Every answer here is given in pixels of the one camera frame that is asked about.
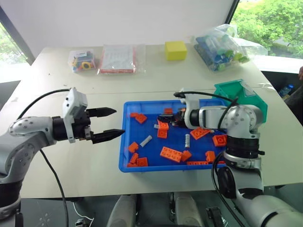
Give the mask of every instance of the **bottle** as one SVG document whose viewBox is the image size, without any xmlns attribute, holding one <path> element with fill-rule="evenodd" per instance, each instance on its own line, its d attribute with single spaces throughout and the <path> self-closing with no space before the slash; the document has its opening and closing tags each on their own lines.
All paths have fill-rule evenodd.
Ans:
<svg viewBox="0 0 303 227">
<path fill-rule="evenodd" d="M 284 88 L 282 88 L 280 91 L 279 91 L 279 95 L 281 97 L 284 97 L 286 96 L 292 89 L 294 88 L 294 86 L 292 84 L 289 84 L 287 86 L 285 86 Z"/>
</svg>

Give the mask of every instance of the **green foliage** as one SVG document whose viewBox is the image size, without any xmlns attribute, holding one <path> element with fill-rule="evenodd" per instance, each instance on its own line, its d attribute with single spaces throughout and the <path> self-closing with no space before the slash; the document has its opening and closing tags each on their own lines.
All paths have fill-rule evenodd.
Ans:
<svg viewBox="0 0 303 227">
<path fill-rule="evenodd" d="M 282 37 L 290 43 L 287 51 L 293 57 L 303 58 L 302 0 L 240 2 L 232 24 L 237 25 L 240 38 L 263 45 L 269 53 L 274 41 Z"/>
<path fill-rule="evenodd" d="M 8 64 L 26 62 L 26 57 L 0 23 L 0 63 Z"/>
</svg>

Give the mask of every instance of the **yellow block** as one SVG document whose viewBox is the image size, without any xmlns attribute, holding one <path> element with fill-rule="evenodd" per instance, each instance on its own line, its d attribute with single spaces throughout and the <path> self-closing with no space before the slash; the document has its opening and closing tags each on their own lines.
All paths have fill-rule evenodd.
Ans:
<svg viewBox="0 0 303 227">
<path fill-rule="evenodd" d="M 186 58 L 187 49 L 183 41 L 165 42 L 166 59 L 184 60 Z"/>
</svg>

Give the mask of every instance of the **black cable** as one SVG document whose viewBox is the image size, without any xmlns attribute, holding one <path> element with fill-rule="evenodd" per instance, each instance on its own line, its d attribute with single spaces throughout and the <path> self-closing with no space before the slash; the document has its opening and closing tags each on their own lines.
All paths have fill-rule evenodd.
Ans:
<svg viewBox="0 0 303 227">
<path fill-rule="evenodd" d="M 41 95 L 39 98 L 35 99 L 31 104 L 29 104 L 25 109 L 24 111 L 22 111 L 22 113 L 19 115 L 19 117 L 17 118 L 17 120 L 19 120 L 20 118 L 23 117 L 23 115 L 29 110 L 30 107 L 32 107 L 36 102 L 38 102 L 40 99 L 46 97 L 46 96 L 49 96 L 53 93 L 58 93 L 58 92 L 63 92 L 63 91 L 70 91 L 69 89 L 59 89 L 59 90 L 55 90 L 55 91 L 51 91 L 51 92 L 48 92 L 48 93 L 45 93 L 44 95 Z"/>
<path fill-rule="evenodd" d="M 54 93 L 58 93 L 58 92 L 65 92 L 65 91 L 70 91 L 69 89 L 59 89 L 59 90 L 55 90 L 55 91 L 51 91 L 51 92 L 48 92 L 48 93 L 45 93 L 44 95 L 38 97 L 37 99 L 35 99 L 31 104 L 29 104 L 25 109 L 24 111 L 22 111 L 22 113 L 19 115 L 19 117 L 17 118 L 20 119 L 23 117 L 23 115 L 29 110 L 30 107 L 32 107 L 36 102 L 38 102 L 40 99 L 46 97 L 46 96 L 49 96 L 51 94 L 54 94 Z M 64 191 L 63 191 L 63 188 L 62 188 L 62 185 L 60 183 L 60 180 L 59 180 L 59 177 L 56 173 L 56 171 L 54 170 L 54 168 L 52 167 L 51 163 L 48 161 L 45 153 L 42 151 L 42 149 L 40 149 L 40 152 L 42 154 L 42 156 L 44 157 L 46 163 L 48 164 L 48 166 L 50 167 L 51 171 L 53 172 L 55 178 L 56 178 L 56 181 L 58 183 L 58 186 L 59 186 L 59 189 L 60 189 L 60 192 L 61 192 L 61 196 L 62 196 L 62 201 L 63 201 L 63 206 L 64 206 L 64 213 L 65 213 L 65 226 L 66 227 L 69 227 L 69 217 L 68 217 L 68 210 L 67 210 L 67 204 L 66 204 L 66 199 L 65 199 L 65 195 L 64 195 Z"/>
<path fill-rule="evenodd" d="M 213 181 L 213 184 L 214 184 L 214 188 L 216 190 L 216 192 L 218 193 L 221 201 L 224 203 L 224 205 L 226 206 L 226 208 L 228 209 L 228 211 L 232 214 L 232 216 L 235 218 L 235 220 L 238 222 L 238 224 L 241 226 L 241 227 L 245 227 L 245 225 L 242 223 L 242 221 L 238 218 L 238 216 L 235 214 L 235 212 L 232 210 L 232 208 L 229 206 L 229 204 L 227 203 L 227 201 L 223 198 L 222 194 L 220 193 L 219 191 L 219 188 L 217 186 L 217 183 L 215 181 L 215 178 L 214 178 L 214 169 L 217 168 L 217 165 L 218 165 L 218 162 L 219 162 L 219 159 L 221 158 L 221 156 L 223 155 L 222 152 L 219 153 L 219 155 L 215 158 L 214 162 L 213 162 L 213 166 L 212 166 L 212 171 L 211 171 L 211 175 L 212 175 L 212 181 Z"/>
<path fill-rule="evenodd" d="M 223 121 L 223 118 L 225 117 L 225 115 L 227 114 L 227 112 L 229 111 L 229 109 L 233 106 L 236 105 L 238 101 L 238 97 L 236 97 L 230 104 L 229 106 L 224 110 L 223 114 L 220 117 L 219 123 L 218 123 L 218 130 L 221 131 L 221 124 Z"/>
<path fill-rule="evenodd" d="M 211 93 L 207 93 L 207 92 L 200 92 L 200 91 L 180 91 L 180 92 L 175 92 L 174 96 L 182 98 L 182 95 L 186 95 L 186 94 L 197 94 L 197 95 L 212 96 L 212 97 L 221 98 L 221 99 L 224 99 L 224 100 L 230 101 L 230 102 L 233 101 L 232 99 L 226 98 L 224 96 L 219 96 L 219 95 L 215 95 L 215 94 L 211 94 Z"/>
<path fill-rule="evenodd" d="M 67 204 L 66 204 L 66 199 L 65 199 L 65 195 L 64 195 L 64 191 L 63 191 L 62 185 L 60 183 L 60 180 L 58 178 L 58 175 L 57 175 L 56 171 L 53 169 L 51 163 L 48 161 L 45 153 L 42 151 L 42 149 L 40 149 L 40 152 L 41 152 L 42 156 L 44 157 L 46 163 L 48 164 L 49 168 L 51 169 L 52 173 L 54 174 L 54 176 L 56 178 L 56 181 L 58 183 L 58 186 L 59 186 L 59 189 L 60 189 L 60 192 L 61 192 L 61 195 L 62 195 L 63 205 L 64 205 L 65 225 L 66 225 L 66 227 L 69 227 L 68 210 L 67 210 Z"/>
</svg>

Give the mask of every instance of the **floor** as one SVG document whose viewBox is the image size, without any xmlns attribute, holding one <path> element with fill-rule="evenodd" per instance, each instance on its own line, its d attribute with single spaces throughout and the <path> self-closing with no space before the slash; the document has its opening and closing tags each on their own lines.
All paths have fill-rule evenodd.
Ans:
<svg viewBox="0 0 303 227">
<path fill-rule="evenodd" d="M 0 110 L 2 109 L 4 104 L 8 101 L 9 97 L 18 86 L 19 82 L 20 80 L 0 83 Z"/>
<path fill-rule="evenodd" d="M 228 221 L 228 226 L 239 226 L 228 210 L 221 204 L 220 199 L 215 192 L 191 192 L 191 194 L 197 203 L 200 215 L 206 227 L 213 227 L 213 224 L 206 216 L 205 209 L 214 206 L 220 207 L 223 217 Z M 298 211 L 303 212 L 302 183 L 286 185 L 281 189 L 266 187 L 265 194 L 279 197 Z M 95 217 L 92 225 L 93 227 L 105 227 L 111 210 L 118 198 L 119 196 L 86 197 L 76 202 L 76 207 L 80 214 Z M 24 227 L 64 226 L 64 210 L 62 201 L 22 199 L 21 208 L 24 215 Z M 74 227 L 75 222 L 79 217 L 74 212 L 71 202 L 68 202 L 68 210 L 70 220 L 69 226 Z M 173 223 L 169 219 L 168 194 L 143 194 L 137 226 L 165 226 L 172 224 Z"/>
</svg>

